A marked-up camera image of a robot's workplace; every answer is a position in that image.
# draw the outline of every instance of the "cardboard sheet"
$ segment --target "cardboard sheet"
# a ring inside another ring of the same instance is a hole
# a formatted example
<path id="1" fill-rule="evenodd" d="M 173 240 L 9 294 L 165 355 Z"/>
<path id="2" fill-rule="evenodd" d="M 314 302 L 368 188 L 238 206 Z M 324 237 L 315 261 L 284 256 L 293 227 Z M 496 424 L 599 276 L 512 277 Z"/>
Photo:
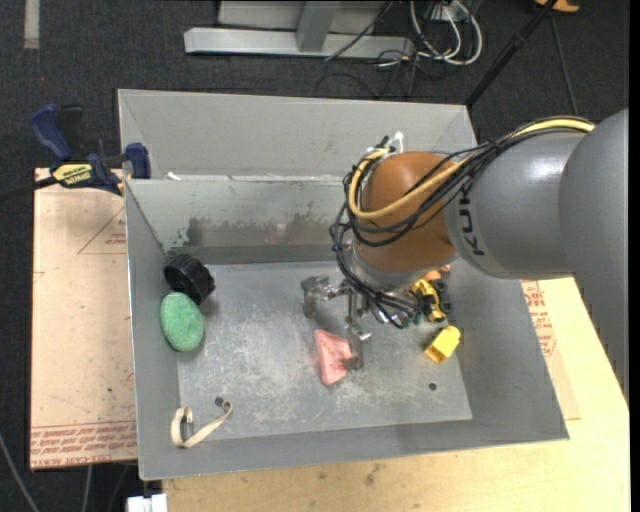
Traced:
<path id="1" fill-rule="evenodd" d="M 31 468 L 133 460 L 123 199 L 50 187 L 34 222 Z"/>

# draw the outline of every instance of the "metal stand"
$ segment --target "metal stand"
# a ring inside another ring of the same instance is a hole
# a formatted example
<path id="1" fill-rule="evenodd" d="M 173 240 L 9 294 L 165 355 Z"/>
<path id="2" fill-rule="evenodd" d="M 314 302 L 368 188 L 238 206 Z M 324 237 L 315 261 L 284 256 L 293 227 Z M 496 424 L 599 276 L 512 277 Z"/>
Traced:
<path id="1" fill-rule="evenodd" d="M 188 54 L 329 57 L 346 47 L 356 37 L 351 33 L 330 33 L 336 16 L 340 17 L 344 13 L 344 7 L 340 4 L 341 2 L 327 1 L 304 2 L 295 30 L 193 28 L 184 34 L 185 51 Z M 269 7 L 256 7 L 253 12 L 247 12 L 246 15 L 255 18 L 256 12 L 260 12 L 258 9 L 264 10 Z M 363 8 L 360 8 L 360 11 L 362 12 L 358 13 L 357 19 L 351 23 L 352 26 L 366 26 L 368 18 L 365 16 L 370 14 L 370 9 L 367 10 L 368 13 Z M 405 37 L 365 35 L 341 56 L 372 59 L 388 50 L 408 52 L 411 46 L 412 43 Z"/>

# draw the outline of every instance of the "blue clamp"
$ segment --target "blue clamp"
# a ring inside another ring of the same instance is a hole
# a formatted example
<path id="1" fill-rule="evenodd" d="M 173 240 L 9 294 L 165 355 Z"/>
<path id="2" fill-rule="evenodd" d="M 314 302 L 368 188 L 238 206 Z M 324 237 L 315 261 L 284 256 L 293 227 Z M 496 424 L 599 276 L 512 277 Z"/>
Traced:
<path id="1" fill-rule="evenodd" d="M 78 116 L 74 118 L 73 124 L 79 132 L 79 113 L 75 112 L 75 114 Z M 111 172 L 106 161 L 96 153 L 87 155 L 84 162 L 71 161 L 74 150 L 70 147 L 64 132 L 56 122 L 57 116 L 56 105 L 51 103 L 39 109 L 29 119 L 31 130 L 40 144 L 49 148 L 56 156 L 56 163 L 50 169 L 52 178 L 66 188 L 91 187 L 120 195 L 121 188 L 118 187 L 121 183 L 120 178 Z M 149 179 L 151 177 L 148 151 L 139 142 L 129 144 L 124 154 L 106 160 L 117 163 L 129 162 L 132 168 L 130 173 L 132 178 Z"/>

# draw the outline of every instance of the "gray floor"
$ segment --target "gray floor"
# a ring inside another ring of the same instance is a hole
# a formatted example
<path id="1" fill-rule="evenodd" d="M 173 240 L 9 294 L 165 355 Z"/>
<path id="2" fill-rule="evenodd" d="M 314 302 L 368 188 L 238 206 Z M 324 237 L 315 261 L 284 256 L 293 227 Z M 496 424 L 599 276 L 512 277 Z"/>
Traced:
<path id="1" fill-rule="evenodd" d="M 396 2 L 379 31 L 406 29 L 408 2 Z M 600 121 L 629 105 L 628 0 L 587 2 L 577 16 L 555 22 L 578 113 Z M 29 183 L 30 169 L 52 163 L 32 136 L 28 119 L 46 103 L 80 104 L 86 136 L 119 146 L 118 88 L 219 91 L 243 94 L 372 98 L 464 103 L 502 47 L 534 15 L 532 0 L 484 0 L 477 19 L 485 48 L 473 66 L 428 65 L 437 78 L 395 77 L 359 61 L 185 56 L 182 34 L 214 21 L 214 2 L 50 0 L 41 2 L 40 48 L 24 49 L 24 2 L 0 4 L 0 191 Z M 545 20 L 486 93 L 472 106 L 479 141 L 526 120 L 572 114 L 552 25 Z M 86 471 L 31 473 L 29 425 L 32 199 L 0 204 L 0 432 L 42 511 L 80 510 Z M 97 466 L 89 510 L 105 510 L 122 466 Z M 140 492 L 135 468 L 121 492 Z M 0 509 L 28 510 L 0 458 Z"/>

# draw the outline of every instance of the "pink foam block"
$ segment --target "pink foam block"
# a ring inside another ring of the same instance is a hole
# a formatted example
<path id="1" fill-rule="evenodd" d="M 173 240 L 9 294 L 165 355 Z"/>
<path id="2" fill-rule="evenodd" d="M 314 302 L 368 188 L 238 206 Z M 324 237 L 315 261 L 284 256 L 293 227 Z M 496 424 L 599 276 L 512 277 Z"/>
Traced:
<path id="1" fill-rule="evenodd" d="M 351 359 L 353 354 L 349 342 L 340 336 L 322 329 L 316 329 L 314 335 L 320 359 L 320 380 L 325 386 L 330 386 L 347 374 L 342 363 Z"/>

